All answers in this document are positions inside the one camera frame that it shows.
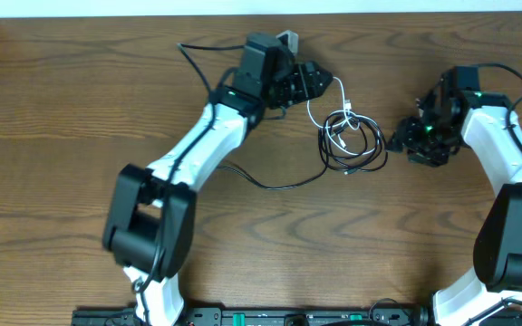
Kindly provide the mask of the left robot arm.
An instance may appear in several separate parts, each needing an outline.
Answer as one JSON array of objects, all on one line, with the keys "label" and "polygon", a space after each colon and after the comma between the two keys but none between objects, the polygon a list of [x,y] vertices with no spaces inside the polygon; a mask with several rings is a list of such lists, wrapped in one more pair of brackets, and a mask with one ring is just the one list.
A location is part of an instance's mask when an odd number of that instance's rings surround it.
[{"label": "left robot arm", "polygon": [[184,309],[179,270],[192,244],[198,192],[239,148],[268,108],[287,109],[324,94],[334,77],[317,62],[298,62],[283,45],[246,45],[227,68],[196,124],[145,168],[117,176],[102,245],[129,277],[144,325],[173,325]]}]

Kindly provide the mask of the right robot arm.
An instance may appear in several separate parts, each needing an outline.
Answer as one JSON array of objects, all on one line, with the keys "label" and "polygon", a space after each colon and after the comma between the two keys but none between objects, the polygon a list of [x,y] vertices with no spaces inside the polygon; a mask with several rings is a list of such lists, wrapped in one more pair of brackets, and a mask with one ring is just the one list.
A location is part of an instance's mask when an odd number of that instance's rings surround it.
[{"label": "right robot arm", "polygon": [[387,148],[437,168],[462,148],[478,158],[494,202],[473,246],[473,265],[436,291],[412,325],[504,325],[522,321],[522,129],[517,101],[483,91],[481,64],[445,71],[417,102],[418,115],[403,119]]}]

